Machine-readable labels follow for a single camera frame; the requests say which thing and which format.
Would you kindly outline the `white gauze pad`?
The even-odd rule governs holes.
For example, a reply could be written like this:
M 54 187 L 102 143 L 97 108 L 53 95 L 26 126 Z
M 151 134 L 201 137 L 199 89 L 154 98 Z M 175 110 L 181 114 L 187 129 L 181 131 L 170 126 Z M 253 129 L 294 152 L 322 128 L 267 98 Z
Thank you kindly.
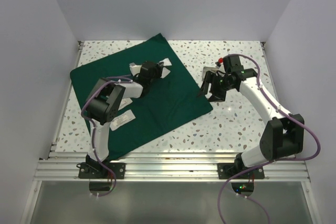
M 162 79 L 165 78 L 168 74 L 170 74 L 170 70 L 167 69 L 166 67 L 164 67 L 164 68 L 162 69 L 161 78 L 162 78 Z
M 163 60 L 159 61 L 159 65 L 164 66 L 164 67 L 169 67 L 169 66 L 172 66 L 172 63 L 169 58 L 164 58 Z

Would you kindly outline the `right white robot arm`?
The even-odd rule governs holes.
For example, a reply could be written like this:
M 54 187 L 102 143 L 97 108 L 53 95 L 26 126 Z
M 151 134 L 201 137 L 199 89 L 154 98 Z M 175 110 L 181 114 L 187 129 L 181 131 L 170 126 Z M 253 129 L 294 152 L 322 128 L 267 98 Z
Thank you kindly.
M 224 102 L 230 90 L 241 93 L 261 117 L 265 128 L 258 146 L 237 154 L 226 171 L 246 178 L 254 166 L 292 156 L 303 150 L 304 119 L 283 108 L 264 87 L 260 67 L 244 68 L 241 54 L 230 54 L 217 61 L 215 67 L 204 67 L 199 94 L 211 96 L 209 102 Z

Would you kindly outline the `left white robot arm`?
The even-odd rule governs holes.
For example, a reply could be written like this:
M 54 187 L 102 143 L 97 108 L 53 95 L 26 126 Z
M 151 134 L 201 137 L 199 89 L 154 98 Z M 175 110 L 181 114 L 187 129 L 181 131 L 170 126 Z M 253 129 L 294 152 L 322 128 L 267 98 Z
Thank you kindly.
M 97 178 L 104 178 L 109 172 L 109 165 L 105 161 L 109 156 L 110 124 L 117 116 L 122 100 L 144 97 L 154 80 L 170 72 L 164 66 L 164 61 L 146 61 L 141 65 L 131 63 L 129 67 L 132 77 L 100 78 L 81 111 L 81 116 L 91 124 L 91 150 L 86 156 L 86 163 Z

